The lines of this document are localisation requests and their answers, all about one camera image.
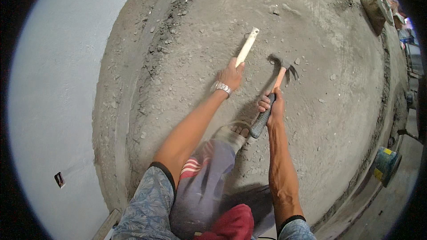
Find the shirt sleeve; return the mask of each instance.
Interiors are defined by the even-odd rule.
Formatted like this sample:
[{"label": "shirt sleeve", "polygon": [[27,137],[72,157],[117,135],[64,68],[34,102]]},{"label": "shirt sleeve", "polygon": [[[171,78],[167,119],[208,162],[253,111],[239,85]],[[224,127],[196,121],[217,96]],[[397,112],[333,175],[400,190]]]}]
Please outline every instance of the shirt sleeve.
[{"label": "shirt sleeve", "polygon": [[316,240],[307,222],[301,219],[286,224],[279,234],[278,240]]},{"label": "shirt sleeve", "polygon": [[148,168],[115,229],[114,240],[178,239],[170,230],[175,187],[168,174],[162,164]]}]

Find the red and white striped cloth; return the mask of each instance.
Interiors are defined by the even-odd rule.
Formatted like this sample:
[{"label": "red and white striped cloth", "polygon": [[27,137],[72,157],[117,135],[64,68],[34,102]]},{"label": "red and white striped cloth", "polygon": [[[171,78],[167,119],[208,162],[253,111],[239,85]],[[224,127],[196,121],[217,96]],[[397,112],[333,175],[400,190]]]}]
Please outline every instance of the red and white striped cloth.
[{"label": "red and white striped cloth", "polygon": [[209,163],[214,153],[214,146],[211,141],[208,141],[203,147],[203,161],[198,161],[195,157],[190,157],[187,162],[185,162],[184,167],[182,167],[181,174],[179,179],[194,177],[200,170]]}]

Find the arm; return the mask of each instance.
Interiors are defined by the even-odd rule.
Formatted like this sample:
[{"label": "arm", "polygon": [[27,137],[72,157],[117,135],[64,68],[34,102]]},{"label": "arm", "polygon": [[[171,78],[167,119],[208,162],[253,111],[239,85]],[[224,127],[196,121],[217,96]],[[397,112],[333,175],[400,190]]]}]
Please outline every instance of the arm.
[{"label": "arm", "polygon": [[[283,123],[284,101],[279,88],[274,90],[276,101],[272,105],[267,129],[270,136],[269,185],[273,197],[276,227],[294,215],[303,216],[298,199],[298,178],[288,151],[288,141]],[[270,100],[263,96],[259,111],[268,109]]]},{"label": "arm", "polygon": [[[228,66],[217,76],[217,80],[226,84],[232,91],[239,87],[245,64],[242,63],[237,68],[235,65],[236,58],[232,58]],[[228,94],[224,90],[216,90],[211,94],[177,125],[154,156],[153,161],[160,162],[168,168],[175,186],[178,186],[182,167],[199,144],[216,110],[227,97]]]}]

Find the wristwatch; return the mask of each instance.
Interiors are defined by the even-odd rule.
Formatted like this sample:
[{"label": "wristwatch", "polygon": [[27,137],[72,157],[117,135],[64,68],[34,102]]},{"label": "wristwatch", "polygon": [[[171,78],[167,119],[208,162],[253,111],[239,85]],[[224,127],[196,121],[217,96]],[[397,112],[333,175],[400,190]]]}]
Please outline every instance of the wristwatch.
[{"label": "wristwatch", "polygon": [[221,83],[220,81],[216,81],[215,83],[213,83],[213,87],[212,87],[213,89],[212,89],[212,92],[214,92],[214,91],[216,91],[216,90],[218,90],[218,89],[221,89],[221,90],[224,90],[224,91],[226,91],[227,93],[228,93],[228,97],[227,97],[227,99],[230,97],[230,95],[232,94],[232,90],[228,87],[228,85],[226,85],[226,84],[224,84],[224,83]]}]

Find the forearm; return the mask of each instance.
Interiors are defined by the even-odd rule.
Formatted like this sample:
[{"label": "forearm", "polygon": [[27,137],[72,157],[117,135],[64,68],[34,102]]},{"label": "forearm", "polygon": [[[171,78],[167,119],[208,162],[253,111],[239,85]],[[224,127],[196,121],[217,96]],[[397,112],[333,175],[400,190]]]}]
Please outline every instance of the forearm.
[{"label": "forearm", "polygon": [[227,96],[223,90],[212,93],[175,127],[155,155],[153,160],[168,168],[176,186],[184,163],[199,144],[213,115]]},{"label": "forearm", "polygon": [[270,136],[269,184],[273,197],[276,226],[294,215],[303,216],[298,199],[298,177],[288,151],[282,121],[268,127]]}]

